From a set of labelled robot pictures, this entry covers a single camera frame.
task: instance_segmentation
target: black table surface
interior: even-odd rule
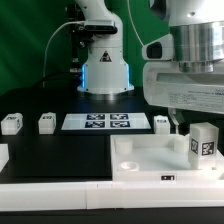
[[[21,113],[24,126],[16,136],[2,136],[9,146],[10,160],[0,174],[0,184],[112,180],[110,135],[152,134],[152,130],[62,131],[69,113],[145,113],[153,126],[153,115],[167,115],[166,108],[150,107],[142,88],[134,96],[114,102],[78,97],[64,88],[22,88],[0,97],[0,120]],[[54,112],[57,126],[53,135],[38,134],[42,113]],[[210,121],[223,135],[222,115],[184,111],[189,123]],[[82,211],[1,212],[0,223],[223,223],[224,208],[149,208]]]

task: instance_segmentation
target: white block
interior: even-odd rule
[[[16,135],[23,126],[23,116],[20,113],[8,114],[1,121],[2,135]]]
[[[189,135],[177,135],[174,139],[174,151],[180,154],[187,154],[189,151]]]
[[[219,129],[205,122],[190,126],[190,150],[188,161],[193,169],[216,167]]]
[[[40,120],[38,121],[39,134],[53,134],[56,127],[56,114],[55,113],[45,113],[42,114]]]
[[[0,172],[9,160],[9,150],[7,144],[0,144]]]
[[[170,134],[170,122],[166,116],[154,117],[154,132],[155,134]]]

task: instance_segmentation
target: small white box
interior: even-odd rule
[[[205,122],[190,125],[188,161],[193,169],[216,167],[219,129]]]
[[[2,135],[16,135],[23,127],[23,116],[20,113],[8,114],[1,121]]]
[[[166,116],[154,117],[154,132],[155,134],[170,134],[170,122]]]
[[[41,118],[38,121],[38,126],[40,135],[53,134],[56,127],[56,114],[55,113],[42,114]]]

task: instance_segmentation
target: black marking on cube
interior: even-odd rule
[[[157,120],[158,123],[166,123],[166,120]]]
[[[20,128],[20,122],[19,122],[19,119],[17,120],[17,128],[18,128],[18,129]]]
[[[44,116],[43,119],[50,120],[52,119],[52,116]]]
[[[88,114],[86,120],[105,120],[105,114]]]
[[[202,143],[202,156],[215,154],[215,142]]]
[[[176,175],[161,175],[161,181],[174,181],[176,180]]]
[[[198,154],[198,142],[193,138],[191,139],[191,151]]]
[[[85,128],[105,128],[104,121],[87,121]]]
[[[7,117],[7,120],[16,120],[17,117]]]
[[[110,122],[111,128],[130,128],[130,122],[129,121],[111,121]]]
[[[111,120],[128,120],[128,114],[111,114],[110,115]]]

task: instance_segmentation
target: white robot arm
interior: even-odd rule
[[[78,91],[94,99],[116,99],[132,92],[129,66],[123,59],[122,21],[106,8],[104,0],[76,3],[85,16],[84,29],[94,34]]]
[[[223,0],[150,0],[170,34],[143,47],[151,105],[224,113]]]

